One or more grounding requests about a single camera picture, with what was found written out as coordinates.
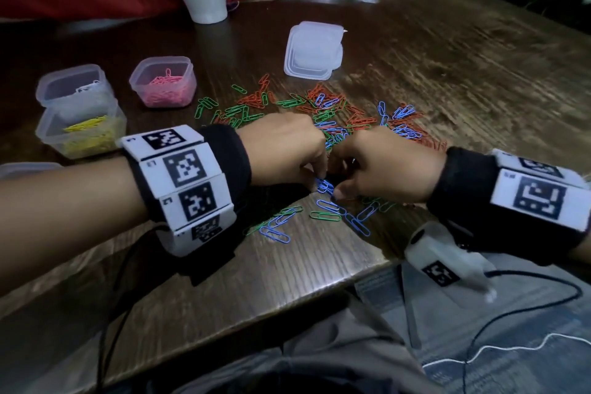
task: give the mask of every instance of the wood grain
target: wood grain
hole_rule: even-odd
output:
[[[211,119],[206,111],[200,121],[193,120],[196,100],[181,110],[141,104],[128,78],[149,56],[188,56],[199,82],[197,96],[217,99],[222,107],[240,97],[232,84],[254,91],[265,73],[281,99],[289,92],[303,94],[316,82],[283,72],[290,28],[302,20],[341,24],[348,31],[343,64],[326,84],[368,113],[376,113],[380,100],[388,110],[412,103],[425,113],[417,123],[437,139],[478,151],[499,147],[591,173],[589,38],[499,0],[266,0],[242,4],[228,21],[210,26],[194,25],[184,13],[92,32],[43,23],[3,26],[0,36],[8,47],[0,66],[0,162],[56,159],[34,137],[42,112],[35,85],[46,72],[82,63],[105,70],[129,133],[180,123],[199,126]],[[269,106],[266,112],[276,109]],[[258,233],[241,243],[229,241],[224,246],[235,249],[234,258],[196,287],[188,277],[170,277],[179,263],[148,247],[128,283],[132,295],[123,304],[139,300],[114,353],[110,382],[390,264],[427,218],[423,210],[395,206],[368,221],[372,236],[365,241],[344,223],[309,219],[318,196],[299,201],[304,212],[284,225],[290,244]],[[356,212],[361,206],[347,208]],[[12,336],[15,346],[26,343],[25,352],[13,351],[18,358],[11,367],[24,365],[40,347],[53,349],[29,365],[30,373],[42,377],[76,346],[92,350],[96,343],[85,340],[105,313],[97,307],[80,314],[77,302],[102,305],[105,281],[112,280],[122,250],[139,234],[103,244],[1,300],[0,334]],[[181,273],[187,273],[186,265]],[[78,319],[83,332],[69,340],[67,352],[61,344],[67,327],[45,327],[41,319],[19,325],[40,308],[62,323]],[[2,352],[8,358],[4,346]],[[80,380],[80,389],[92,386],[88,372],[90,379]],[[10,385],[0,380],[0,386]]]

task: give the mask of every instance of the finger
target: finger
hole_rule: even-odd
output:
[[[295,177],[295,181],[304,185],[310,192],[316,191],[316,176],[312,170],[300,167],[300,171]]]
[[[329,156],[328,170],[330,173],[341,173],[344,170],[345,159],[359,159],[359,156],[355,136],[347,136],[343,142],[333,146]]]
[[[333,196],[338,199],[354,198],[359,195],[359,188],[355,178],[347,179],[335,187]]]
[[[322,151],[320,152],[318,157],[316,157],[316,159],[310,162],[312,164],[312,169],[314,170],[316,178],[326,178],[326,169],[328,168],[328,161],[329,157],[326,154],[326,149],[324,148],[324,145],[322,145]]]

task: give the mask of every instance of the gray pants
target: gray pants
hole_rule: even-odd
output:
[[[364,393],[440,394],[402,338],[377,312],[352,296],[332,316],[282,347],[234,361],[175,390],[205,394],[226,383],[244,386],[270,373],[315,375],[349,383]]]

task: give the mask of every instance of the white device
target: white device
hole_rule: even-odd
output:
[[[459,248],[437,221],[427,221],[415,231],[404,256],[461,307],[488,304],[497,298],[493,281],[484,275],[495,266],[482,254]]]
[[[158,200],[170,231],[164,248],[184,257],[236,221],[226,176],[203,136],[188,125],[121,139]]]

